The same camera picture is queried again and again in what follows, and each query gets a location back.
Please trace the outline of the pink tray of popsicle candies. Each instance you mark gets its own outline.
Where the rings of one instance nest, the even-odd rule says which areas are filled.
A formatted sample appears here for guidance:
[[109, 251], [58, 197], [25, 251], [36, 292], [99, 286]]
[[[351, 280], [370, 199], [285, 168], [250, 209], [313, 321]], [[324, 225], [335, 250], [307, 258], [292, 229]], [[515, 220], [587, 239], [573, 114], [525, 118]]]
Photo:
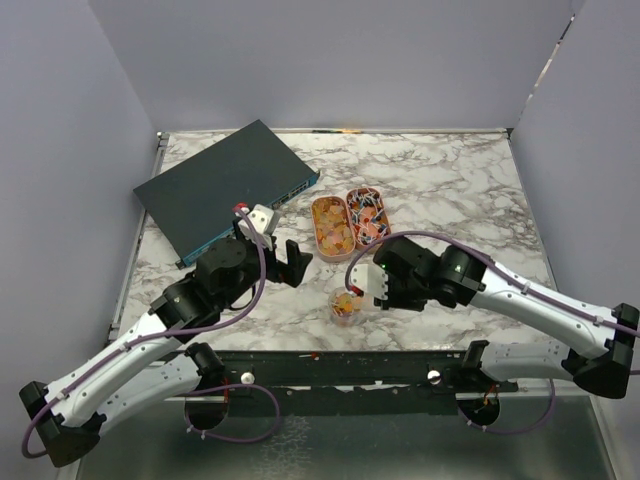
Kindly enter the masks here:
[[326, 262], [340, 262], [355, 251], [355, 236], [346, 202], [337, 196], [316, 198], [311, 204], [316, 248]]

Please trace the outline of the clear plastic jar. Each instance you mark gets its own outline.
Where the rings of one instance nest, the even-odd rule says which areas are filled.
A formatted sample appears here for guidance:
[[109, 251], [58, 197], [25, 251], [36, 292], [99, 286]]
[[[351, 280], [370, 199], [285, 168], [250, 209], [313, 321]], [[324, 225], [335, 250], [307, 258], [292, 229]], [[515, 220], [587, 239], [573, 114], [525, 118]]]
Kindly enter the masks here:
[[365, 318], [362, 311], [355, 311], [352, 297], [357, 296], [343, 287], [335, 289], [328, 298], [330, 320], [340, 327], [361, 325]]

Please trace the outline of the pink tray of lollipops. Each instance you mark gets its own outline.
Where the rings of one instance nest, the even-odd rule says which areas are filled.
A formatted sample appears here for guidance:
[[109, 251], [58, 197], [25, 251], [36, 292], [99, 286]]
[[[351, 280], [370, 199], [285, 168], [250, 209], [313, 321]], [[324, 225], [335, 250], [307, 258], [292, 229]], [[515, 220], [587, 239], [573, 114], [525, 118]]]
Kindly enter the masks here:
[[373, 187], [352, 189], [345, 200], [358, 250], [391, 234], [385, 205], [378, 190]]

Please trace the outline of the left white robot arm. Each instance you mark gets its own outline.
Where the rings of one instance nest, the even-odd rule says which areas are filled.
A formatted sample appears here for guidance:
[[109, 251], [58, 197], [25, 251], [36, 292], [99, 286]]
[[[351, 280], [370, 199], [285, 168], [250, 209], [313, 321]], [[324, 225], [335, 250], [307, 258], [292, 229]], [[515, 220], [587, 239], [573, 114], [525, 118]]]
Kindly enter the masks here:
[[167, 287], [119, 339], [66, 376], [30, 382], [19, 392], [43, 455], [57, 467], [90, 452], [107, 430], [136, 411], [177, 394], [214, 392], [226, 380], [214, 350], [194, 337], [219, 325], [221, 314], [246, 292], [255, 298], [268, 282], [297, 287], [313, 256], [275, 240], [217, 240], [195, 269]]

